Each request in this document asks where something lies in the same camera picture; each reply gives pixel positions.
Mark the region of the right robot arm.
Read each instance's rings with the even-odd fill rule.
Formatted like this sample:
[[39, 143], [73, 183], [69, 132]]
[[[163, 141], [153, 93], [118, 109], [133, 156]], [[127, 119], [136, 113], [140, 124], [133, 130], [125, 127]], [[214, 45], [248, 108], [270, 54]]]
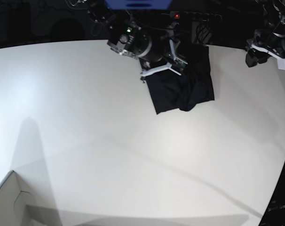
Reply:
[[165, 10], [169, 0], [68, 0], [72, 9], [87, 11], [90, 18], [109, 33], [107, 41], [120, 56], [138, 60], [141, 80], [162, 71], [182, 75], [188, 62], [177, 54], [181, 41], [176, 37], [179, 13], [170, 12], [163, 27], [148, 25], [138, 19], [133, 10]]

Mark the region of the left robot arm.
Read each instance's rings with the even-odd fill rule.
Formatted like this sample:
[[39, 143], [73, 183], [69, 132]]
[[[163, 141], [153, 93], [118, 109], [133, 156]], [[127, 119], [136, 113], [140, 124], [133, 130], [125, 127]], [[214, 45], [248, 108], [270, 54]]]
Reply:
[[263, 28], [256, 29], [248, 39], [245, 63], [251, 68], [277, 60], [279, 70], [285, 70], [285, 0], [258, 0], [263, 11]]

